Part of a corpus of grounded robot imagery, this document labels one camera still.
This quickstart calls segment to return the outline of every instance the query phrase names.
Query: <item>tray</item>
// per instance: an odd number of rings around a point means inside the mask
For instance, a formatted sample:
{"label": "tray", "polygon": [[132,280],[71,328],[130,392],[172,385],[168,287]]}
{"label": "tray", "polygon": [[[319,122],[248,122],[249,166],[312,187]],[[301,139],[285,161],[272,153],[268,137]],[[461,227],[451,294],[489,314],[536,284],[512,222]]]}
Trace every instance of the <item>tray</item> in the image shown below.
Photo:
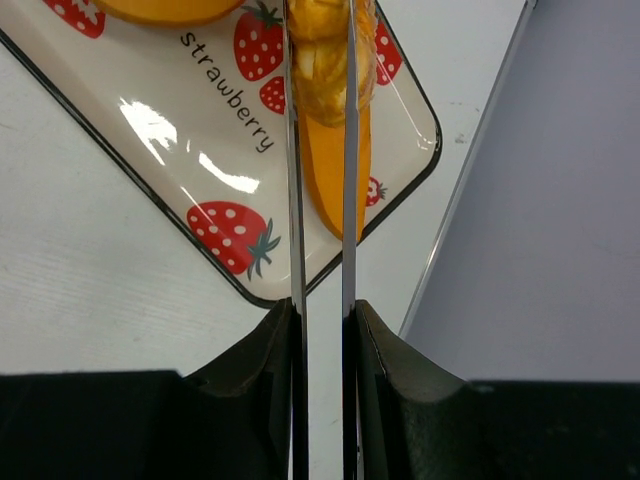
{"label": "tray", "polygon": [[[262,12],[281,18],[281,5],[266,0]],[[270,307],[291,290],[282,30],[264,28],[259,2],[245,6],[254,8],[164,30],[87,0],[3,0],[0,40],[244,298]],[[378,12],[363,240],[430,175],[442,145]],[[340,263],[341,243],[306,195],[304,209],[311,290]]]}

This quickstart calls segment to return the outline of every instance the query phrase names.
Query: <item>strawberry print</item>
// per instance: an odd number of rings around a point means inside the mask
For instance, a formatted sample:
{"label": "strawberry print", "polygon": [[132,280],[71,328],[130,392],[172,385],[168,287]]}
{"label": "strawberry print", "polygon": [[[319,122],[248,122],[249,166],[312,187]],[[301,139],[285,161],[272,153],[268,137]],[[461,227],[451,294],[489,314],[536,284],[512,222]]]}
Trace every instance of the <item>strawberry print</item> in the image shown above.
{"label": "strawberry print", "polygon": [[284,114],[284,77],[274,77],[260,89],[260,100],[272,112]]}
{"label": "strawberry print", "polygon": [[266,77],[282,63],[282,18],[276,16],[277,8],[269,10],[258,0],[258,7],[246,10],[236,25],[233,35],[233,53],[242,76],[255,82]]}
{"label": "strawberry print", "polygon": [[262,278],[262,262],[271,264],[269,252],[278,246],[273,220],[264,219],[249,207],[233,202],[206,202],[187,212],[191,231],[234,275],[253,272]]}
{"label": "strawberry print", "polygon": [[373,177],[369,177],[369,190],[367,191],[367,207],[373,207],[380,200],[384,200],[387,189],[382,183]]}
{"label": "strawberry print", "polygon": [[378,49],[378,67],[376,69],[378,85],[387,85],[398,73],[400,65],[402,65],[402,55],[389,35],[386,25],[381,21],[378,21],[376,29],[376,47]]}
{"label": "strawberry print", "polygon": [[106,15],[89,0],[44,0],[65,22],[89,38],[104,32]]}

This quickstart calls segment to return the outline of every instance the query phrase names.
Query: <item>white tray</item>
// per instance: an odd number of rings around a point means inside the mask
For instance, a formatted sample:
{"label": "white tray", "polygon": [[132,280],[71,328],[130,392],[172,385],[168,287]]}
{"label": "white tray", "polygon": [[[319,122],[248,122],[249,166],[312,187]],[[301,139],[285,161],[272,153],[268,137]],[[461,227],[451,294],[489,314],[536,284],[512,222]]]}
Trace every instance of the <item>white tray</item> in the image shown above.
{"label": "white tray", "polygon": [[[268,307],[289,296],[278,27],[265,31],[253,13],[237,10],[205,27],[152,29],[85,2],[3,0],[0,39],[247,300]],[[380,18],[379,48],[393,50]],[[379,66],[372,103],[364,238],[441,153],[435,113],[397,52],[402,64],[393,64],[392,81]],[[378,53],[380,65],[390,65],[392,53]],[[339,264],[341,244],[307,197],[305,235],[312,289]]]}

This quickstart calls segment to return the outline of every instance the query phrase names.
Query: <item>orange slice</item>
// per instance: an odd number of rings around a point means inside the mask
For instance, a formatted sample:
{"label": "orange slice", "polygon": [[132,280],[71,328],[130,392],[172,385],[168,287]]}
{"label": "orange slice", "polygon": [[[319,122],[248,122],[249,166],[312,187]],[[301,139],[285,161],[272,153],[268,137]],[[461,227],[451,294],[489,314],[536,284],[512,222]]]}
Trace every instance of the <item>orange slice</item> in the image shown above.
{"label": "orange slice", "polygon": [[127,22],[186,27],[222,18],[244,0],[93,0],[93,3],[103,12]]}
{"label": "orange slice", "polygon": [[[344,126],[325,127],[300,112],[298,122],[300,160],[305,185],[327,229],[342,240],[344,189]],[[358,241],[364,229],[371,172],[371,110],[360,112],[360,161],[358,165]]]}

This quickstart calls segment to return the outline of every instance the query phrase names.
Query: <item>gray surface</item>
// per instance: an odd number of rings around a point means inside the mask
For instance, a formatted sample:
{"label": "gray surface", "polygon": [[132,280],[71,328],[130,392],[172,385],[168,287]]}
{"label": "gray surface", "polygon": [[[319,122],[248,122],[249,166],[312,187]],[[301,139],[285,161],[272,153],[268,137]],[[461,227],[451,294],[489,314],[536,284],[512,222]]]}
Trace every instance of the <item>gray surface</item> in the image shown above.
{"label": "gray surface", "polygon": [[534,11],[407,334],[453,373],[640,379],[639,20]]}

